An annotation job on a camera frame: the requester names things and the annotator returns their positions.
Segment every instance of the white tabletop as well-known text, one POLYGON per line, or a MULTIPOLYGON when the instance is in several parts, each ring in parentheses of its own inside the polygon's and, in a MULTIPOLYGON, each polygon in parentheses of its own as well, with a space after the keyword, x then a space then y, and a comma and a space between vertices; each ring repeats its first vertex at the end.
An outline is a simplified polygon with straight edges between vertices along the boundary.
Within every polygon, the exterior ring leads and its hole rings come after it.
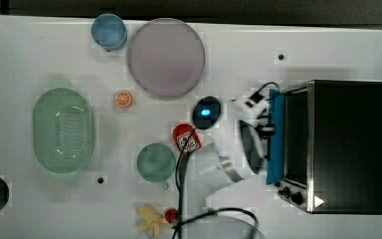
MULTIPOLYGON (((267 81, 382 81, 382 31, 190 24, 206 49, 205 72, 186 96, 165 101, 131 77, 128 43, 108 53, 93 42, 92 22, 0 16, 0 176, 11 187, 10 202, 0 211, 0 239, 141 238, 136 206, 175 207, 177 191, 145 182, 135 167, 137 153, 149 143, 170 142, 196 97, 237 97, 267 81), (42 93, 70 84, 92 105, 97 138, 84 168, 58 176, 34 155, 32 110, 42 93), (113 102, 121 89, 136 100, 129 111, 113 102), (104 184, 96 183, 100 176, 104 184)), ((125 23, 129 38, 145 24, 125 23)), ((382 238, 382 216, 305 214, 265 182, 262 173, 233 185, 219 192, 227 195, 214 196, 217 206, 251 207, 269 239, 382 238)))

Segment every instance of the yellow toy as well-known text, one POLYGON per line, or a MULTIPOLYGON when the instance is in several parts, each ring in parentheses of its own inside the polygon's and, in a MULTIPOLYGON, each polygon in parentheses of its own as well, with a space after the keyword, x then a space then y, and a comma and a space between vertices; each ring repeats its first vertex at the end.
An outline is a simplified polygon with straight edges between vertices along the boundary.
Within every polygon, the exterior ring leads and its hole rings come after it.
POLYGON ((146 232, 152 229, 153 235, 157 238, 160 235, 161 224, 171 227, 166 218, 154 209, 154 207, 148 204, 138 207, 137 214, 144 221, 144 223, 139 227, 138 233, 146 232))

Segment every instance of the oven window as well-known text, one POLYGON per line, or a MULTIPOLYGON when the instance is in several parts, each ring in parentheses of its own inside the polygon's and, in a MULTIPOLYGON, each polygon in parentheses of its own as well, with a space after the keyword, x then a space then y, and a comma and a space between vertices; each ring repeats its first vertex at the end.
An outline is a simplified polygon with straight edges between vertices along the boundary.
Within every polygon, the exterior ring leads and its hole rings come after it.
POLYGON ((286 95, 285 178, 306 186, 308 143, 307 94, 286 95))

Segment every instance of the cup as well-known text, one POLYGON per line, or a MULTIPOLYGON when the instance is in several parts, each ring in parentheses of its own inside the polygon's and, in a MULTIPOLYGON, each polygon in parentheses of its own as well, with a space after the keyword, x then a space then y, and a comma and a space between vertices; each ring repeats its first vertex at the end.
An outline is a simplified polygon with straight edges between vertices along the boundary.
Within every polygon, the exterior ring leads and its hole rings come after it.
POLYGON ((175 167, 175 154, 162 143, 147 145, 137 158, 139 174, 147 181, 162 183, 164 190, 169 188, 167 179, 173 174, 175 167))
POLYGON ((106 13, 98 16, 93 22, 92 37, 97 44, 110 52, 125 45, 127 33, 122 19, 106 13))

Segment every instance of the oven knob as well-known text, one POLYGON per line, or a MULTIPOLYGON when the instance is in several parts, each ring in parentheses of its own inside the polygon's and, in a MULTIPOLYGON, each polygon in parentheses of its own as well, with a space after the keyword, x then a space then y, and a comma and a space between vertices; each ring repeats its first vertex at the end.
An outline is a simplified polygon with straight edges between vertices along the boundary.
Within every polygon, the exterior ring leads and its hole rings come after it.
POLYGON ((290 196, 290 189, 288 187, 284 187, 283 190, 279 190, 279 194, 288 199, 290 196))
POLYGON ((300 194, 300 192, 293 193, 290 195, 290 200, 297 205, 301 205, 303 202, 302 194, 300 194))

